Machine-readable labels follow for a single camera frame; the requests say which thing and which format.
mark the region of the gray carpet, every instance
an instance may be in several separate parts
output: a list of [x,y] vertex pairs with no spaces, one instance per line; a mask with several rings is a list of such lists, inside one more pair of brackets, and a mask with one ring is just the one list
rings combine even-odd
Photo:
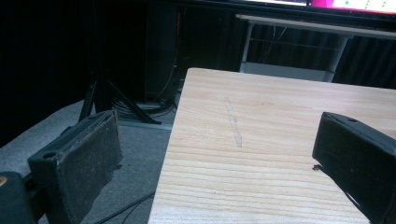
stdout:
[[[78,102],[55,112],[0,148],[0,172],[15,171],[22,176],[27,175],[30,170],[26,160],[59,136],[64,129],[75,125],[81,107],[82,102]],[[157,116],[159,117],[155,119],[162,121],[165,124],[162,126],[169,129],[175,118],[175,109]],[[103,188],[82,223],[95,223],[157,187],[170,131],[163,130],[162,126],[156,129],[135,127],[131,124],[132,126],[120,126],[122,166],[115,172],[112,181]],[[152,199],[142,203],[128,216],[125,223],[147,223],[151,204]],[[122,223],[129,211],[130,209],[106,223]],[[43,217],[39,223],[48,221]]]

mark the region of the wooden table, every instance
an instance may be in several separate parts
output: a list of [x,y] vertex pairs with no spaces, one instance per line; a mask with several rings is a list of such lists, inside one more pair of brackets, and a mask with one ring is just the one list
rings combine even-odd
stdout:
[[396,138],[396,91],[190,69],[149,223],[369,223],[312,150],[323,111]]

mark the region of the scratch mark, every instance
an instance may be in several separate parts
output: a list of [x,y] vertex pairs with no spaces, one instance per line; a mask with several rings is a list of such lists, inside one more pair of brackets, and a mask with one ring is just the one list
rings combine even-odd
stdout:
[[225,104],[227,105],[227,113],[230,117],[231,126],[233,127],[233,136],[235,137],[235,142],[238,147],[242,147],[242,135],[238,130],[238,119],[233,112],[233,106],[231,105],[230,99],[226,97],[224,99]]

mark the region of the monitor screen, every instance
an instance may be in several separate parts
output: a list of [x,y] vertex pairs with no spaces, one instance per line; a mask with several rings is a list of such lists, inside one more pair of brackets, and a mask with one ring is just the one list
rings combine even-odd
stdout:
[[311,6],[396,14],[396,0],[312,0]]
[[306,6],[306,0],[245,0],[249,2],[256,3],[271,3],[271,4],[281,4],[289,6]]

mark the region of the tripod leg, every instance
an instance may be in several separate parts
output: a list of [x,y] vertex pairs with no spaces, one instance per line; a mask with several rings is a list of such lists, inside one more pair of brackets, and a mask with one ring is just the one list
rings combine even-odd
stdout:
[[88,88],[87,94],[85,95],[84,105],[82,106],[78,121],[82,121],[91,114],[95,92],[96,81],[92,81],[90,87]]
[[109,88],[131,109],[143,122],[152,124],[161,124],[159,121],[152,119],[137,104],[130,101],[111,81],[107,81]]

